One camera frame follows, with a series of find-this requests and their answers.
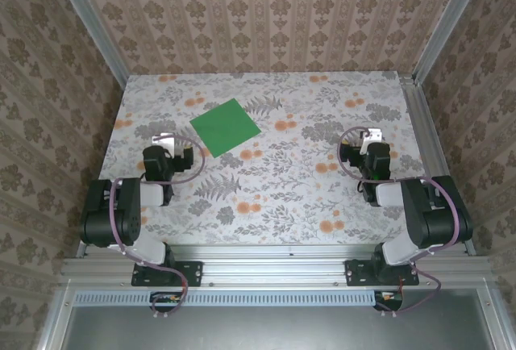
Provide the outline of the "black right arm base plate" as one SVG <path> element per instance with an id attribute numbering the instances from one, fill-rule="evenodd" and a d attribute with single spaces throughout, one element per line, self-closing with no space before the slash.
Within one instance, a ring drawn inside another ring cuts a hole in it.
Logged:
<path id="1" fill-rule="evenodd" d="M 354 259 L 345 261 L 344 267 L 349 286 L 419 285 L 418 274 L 409 265 L 390 266 Z"/>

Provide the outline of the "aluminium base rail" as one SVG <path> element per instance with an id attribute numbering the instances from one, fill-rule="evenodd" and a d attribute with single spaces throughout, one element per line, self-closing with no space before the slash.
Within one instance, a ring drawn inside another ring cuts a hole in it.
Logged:
<path id="1" fill-rule="evenodd" d="M 344 263 L 368 259 L 371 244 L 338 245 L 174 245 L 178 260 L 203 263 L 202 290 L 328 290 L 346 288 Z M 471 255 L 471 244 L 423 257 L 420 271 L 441 281 L 443 288 L 476 289 L 493 281 L 489 260 Z M 88 247 L 67 259 L 59 284 L 84 290 L 129 290 L 133 264 L 122 254 Z"/>

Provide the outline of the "aluminium frame post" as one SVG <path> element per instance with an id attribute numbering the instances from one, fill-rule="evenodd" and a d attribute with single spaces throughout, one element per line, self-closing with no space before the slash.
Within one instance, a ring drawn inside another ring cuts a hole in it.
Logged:
<path id="1" fill-rule="evenodd" d="M 447 3 L 412 72 L 415 85 L 421 86 L 427 78 L 470 1 L 449 0 Z"/>
<path id="2" fill-rule="evenodd" d="M 91 0 L 70 0 L 70 2 L 113 73 L 114 78 L 124 90 L 130 76 L 130 70 L 125 64 L 115 40 L 110 37 L 104 26 L 100 12 L 95 10 Z"/>

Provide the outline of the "floral table cover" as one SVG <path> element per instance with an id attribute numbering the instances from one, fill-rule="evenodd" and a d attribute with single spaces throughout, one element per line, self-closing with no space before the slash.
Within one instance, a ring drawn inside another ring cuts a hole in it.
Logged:
<path id="1" fill-rule="evenodd" d="M 221 156 L 199 142 L 170 204 L 141 210 L 148 233 L 169 244 L 377 244 L 404 228 L 403 211 L 363 199 L 338 142 L 352 127 L 377 127 L 393 176 L 424 174 L 410 83 L 393 71 L 132 76 L 100 178 L 140 176 L 154 135 L 196 139 L 192 121 L 235 100 L 259 133 Z"/>

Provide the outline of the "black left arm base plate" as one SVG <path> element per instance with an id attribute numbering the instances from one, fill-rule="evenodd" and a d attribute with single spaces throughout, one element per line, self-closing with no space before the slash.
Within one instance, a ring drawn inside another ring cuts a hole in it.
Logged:
<path id="1" fill-rule="evenodd" d="M 174 268 L 185 276 L 189 286 L 199 287 L 201 285 L 203 270 L 201 261 L 179 260 L 175 262 Z M 134 265 L 131 285 L 134 287 L 180 286 L 181 279 L 176 274 L 167 271 Z"/>

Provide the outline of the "small circuit board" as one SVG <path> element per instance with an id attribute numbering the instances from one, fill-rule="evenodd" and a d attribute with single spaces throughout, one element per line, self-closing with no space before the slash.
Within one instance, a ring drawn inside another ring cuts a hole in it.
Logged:
<path id="1" fill-rule="evenodd" d="M 394 291 L 375 291 L 375 305 L 378 311 L 398 311 L 402 308 L 403 293 L 400 290 Z"/>
<path id="2" fill-rule="evenodd" d="M 170 315 L 181 305 L 182 292 L 155 292 L 149 297 L 150 308 L 154 315 Z"/>

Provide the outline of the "grey metal panel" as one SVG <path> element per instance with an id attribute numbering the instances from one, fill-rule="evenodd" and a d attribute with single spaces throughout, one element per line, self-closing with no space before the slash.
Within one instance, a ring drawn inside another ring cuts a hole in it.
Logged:
<path id="1" fill-rule="evenodd" d="M 409 312 L 370 306 L 78 306 L 56 295 L 36 350 L 516 350 L 494 290 L 444 290 Z"/>

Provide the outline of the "aluminium side rail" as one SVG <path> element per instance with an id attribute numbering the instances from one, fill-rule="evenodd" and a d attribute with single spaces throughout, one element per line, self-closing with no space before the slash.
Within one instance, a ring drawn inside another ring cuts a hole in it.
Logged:
<path id="1" fill-rule="evenodd" d="M 472 238 L 471 216 L 460 196 L 440 146 L 421 86 L 401 77 L 424 175 L 401 183 L 410 242 L 421 250 L 417 258 L 434 254 Z"/>

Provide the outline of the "green paper sheet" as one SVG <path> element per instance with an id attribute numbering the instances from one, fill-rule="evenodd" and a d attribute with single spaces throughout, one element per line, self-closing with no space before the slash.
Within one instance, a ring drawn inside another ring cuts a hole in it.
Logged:
<path id="1" fill-rule="evenodd" d="M 190 124 L 213 157 L 219 157 L 261 133 L 234 98 L 192 119 Z"/>

